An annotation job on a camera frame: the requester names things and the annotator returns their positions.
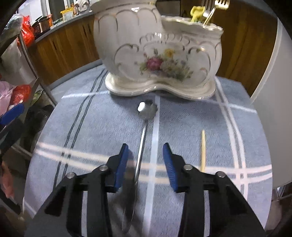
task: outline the metal spoon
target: metal spoon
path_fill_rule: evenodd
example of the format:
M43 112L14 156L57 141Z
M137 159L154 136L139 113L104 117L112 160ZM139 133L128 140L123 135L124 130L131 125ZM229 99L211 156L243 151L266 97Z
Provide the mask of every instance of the metal spoon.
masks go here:
M124 216L123 216L123 222L122 222L122 231L124 233L127 233L129 231L132 224L134 212L135 212L138 179L139 179L142 156L143 156L143 151L144 151L144 146L145 146L145 138L146 138L148 121L155 117L157 110L158 110L157 105L152 100L146 100L145 102L141 102L138 107L139 117L144 120L144 126L143 126L142 135L141 135L137 164L135 167L133 185L131 187L131 192L130 192L131 196L128 198L128 203L124 210Z

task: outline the plaid tablecloth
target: plaid tablecloth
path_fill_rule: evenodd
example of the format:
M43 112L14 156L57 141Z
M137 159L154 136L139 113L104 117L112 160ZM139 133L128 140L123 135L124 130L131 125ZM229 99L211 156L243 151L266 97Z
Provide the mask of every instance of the plaid tablecloth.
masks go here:
M216 78L215 95L202 101L163 92L119 97L107 91L106 75L101 65L71 79L75 86L63 96L45 125L26 180L23 203L31 216L51 193L54 182L60 182L65 164L66 173L88 173L118 154L126 143L131 151L126 172L132 174L143 127L137 107L141 101L152 99L159 109L148 126L135 216L127 236L177 236L184 194L175 194L169 186L162 145L169 142L173 153L199 166L202 129L206 131L206 172L227 173L265 226L272 195L270 154L257 112L240 83ZM114 236L122 236L129 181L126 178L118 193L108 195ZM85 207L84 201L83 236ZM207 236L208 215L205 221Z

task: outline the silver screw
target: silver screw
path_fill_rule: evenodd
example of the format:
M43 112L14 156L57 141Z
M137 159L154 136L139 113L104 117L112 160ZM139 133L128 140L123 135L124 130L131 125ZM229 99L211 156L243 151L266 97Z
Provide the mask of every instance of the silver screw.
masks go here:
M192 169L193 169L193 166L190 165L190 164L186 164L186 165L183 166L183 168L184 168L185 170L192 170Z
M101 171L106 171L106 170L108 169L108 167L107 167L106 165L101 165L101 166L99 167L99 169L100 169Z
M216 175L220 178L224 178L226 176L226 174L223 171L216 172Z
M68 179L71 179L71 178L73 178L75 175L76 175L75 173L70 172L70 173L66 174L66 177L67 177Z

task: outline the metal pole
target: metal pole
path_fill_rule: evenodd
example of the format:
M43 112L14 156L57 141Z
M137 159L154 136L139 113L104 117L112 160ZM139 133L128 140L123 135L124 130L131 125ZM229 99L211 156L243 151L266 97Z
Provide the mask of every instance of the metal pole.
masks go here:
M25 56L25 59L32 71L32 73L34 74L35 78L39 80L39 83L41 85L41 87L44 89L45 93L47 94L47 96L49 97L49 99L52 101L53 105L56 106L57 105L57 101L55 100L55 98L53 97L50 89L46 86L46 84L43 82L43 80L41 78L38 77L37 75L37 71L35 70L34 66L32 65L32 62L30 61L28 52L27 52L27 47L24 43L23 37L21 34L18 35L18 39L19 39L19 43L20 46L22 48L23 54Z

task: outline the wooden stick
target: wooden stick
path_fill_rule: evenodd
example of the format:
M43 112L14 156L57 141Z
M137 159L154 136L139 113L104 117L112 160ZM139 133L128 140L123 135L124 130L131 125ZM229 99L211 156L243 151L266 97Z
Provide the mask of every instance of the wooden stick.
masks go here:
M205 130L202 130L201 172L205 172L205 167L206 167L206 138Z

